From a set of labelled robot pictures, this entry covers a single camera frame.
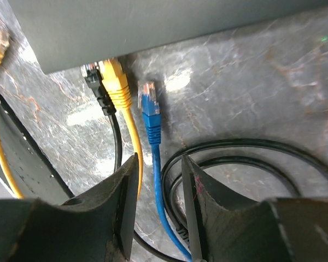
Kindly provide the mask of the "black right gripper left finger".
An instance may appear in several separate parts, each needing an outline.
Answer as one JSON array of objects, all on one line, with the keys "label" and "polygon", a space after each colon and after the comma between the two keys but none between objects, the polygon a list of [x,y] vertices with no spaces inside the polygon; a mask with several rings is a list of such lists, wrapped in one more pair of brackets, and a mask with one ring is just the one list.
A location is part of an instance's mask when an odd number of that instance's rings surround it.
[{"label": "black right gripper left finger", "polygon": [[0,199],[0,261],[128,261],[139,182],[132,155],[62,205]]}]

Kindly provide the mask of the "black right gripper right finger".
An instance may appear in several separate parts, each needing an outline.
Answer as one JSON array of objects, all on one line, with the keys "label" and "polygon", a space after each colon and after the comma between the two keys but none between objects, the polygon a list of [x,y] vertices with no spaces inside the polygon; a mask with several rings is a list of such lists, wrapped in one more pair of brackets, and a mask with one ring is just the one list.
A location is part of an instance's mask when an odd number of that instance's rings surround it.
[{"label": "black right gripper right finger", "polygon": [[328,197],[257,202],[181,167],[193,261],[328,261]]}]

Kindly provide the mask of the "black network switch box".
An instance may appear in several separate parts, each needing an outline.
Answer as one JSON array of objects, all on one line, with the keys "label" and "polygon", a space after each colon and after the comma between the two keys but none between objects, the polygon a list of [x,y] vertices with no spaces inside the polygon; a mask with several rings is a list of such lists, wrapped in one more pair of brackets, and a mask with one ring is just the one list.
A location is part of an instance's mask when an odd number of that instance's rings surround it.
[{"label": "black network switch box", "polygon": [[328,1],[10,1],[41,70],[54,73]]}]

